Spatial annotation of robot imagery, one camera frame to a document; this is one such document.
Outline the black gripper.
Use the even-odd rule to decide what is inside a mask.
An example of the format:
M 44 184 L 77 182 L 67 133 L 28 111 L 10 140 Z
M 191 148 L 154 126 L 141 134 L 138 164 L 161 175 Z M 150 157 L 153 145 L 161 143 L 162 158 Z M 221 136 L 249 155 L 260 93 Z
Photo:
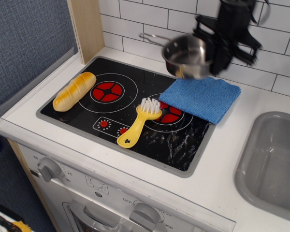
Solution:
M 221 0 L 217 18 L 196 17 L 194 35 L 205 42 L 205 61 L 212 62 L 212 75 L 227 69 L 233 57 L 255 63 L 261 44 L 248 31 L 250 22 L 256 23 L 255 5 L 255 0 Z

